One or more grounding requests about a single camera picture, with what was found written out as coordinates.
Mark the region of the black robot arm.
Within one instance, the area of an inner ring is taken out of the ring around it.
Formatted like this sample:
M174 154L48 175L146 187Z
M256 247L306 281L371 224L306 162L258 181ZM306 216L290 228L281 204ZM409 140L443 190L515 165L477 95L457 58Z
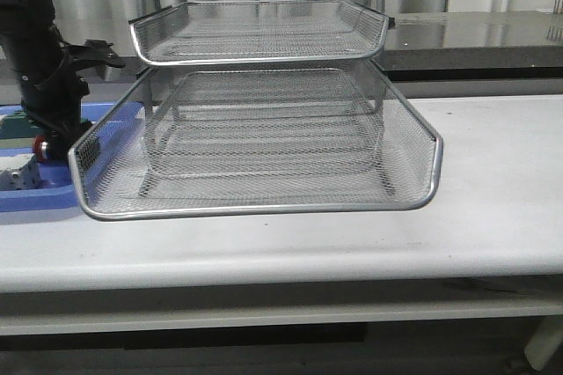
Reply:
M124 61L104 40L72 45L55 22L53 0L1 0L1 48L19 85L21 106L42 130L33 144L38 161L63 161L91 127L81 116L89 94L80 71Z

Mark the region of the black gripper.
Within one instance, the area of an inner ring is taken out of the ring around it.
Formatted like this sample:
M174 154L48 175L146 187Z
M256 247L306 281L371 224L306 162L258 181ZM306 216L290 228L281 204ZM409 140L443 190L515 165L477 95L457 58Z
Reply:
M94 67L122 69L125 62L104 40L87 40L83 45L58 40L23 41L17 50L23 109L29 115L61 113L81 116L82 98L90 91L78 72ZM80 137L65 138L73 145Z

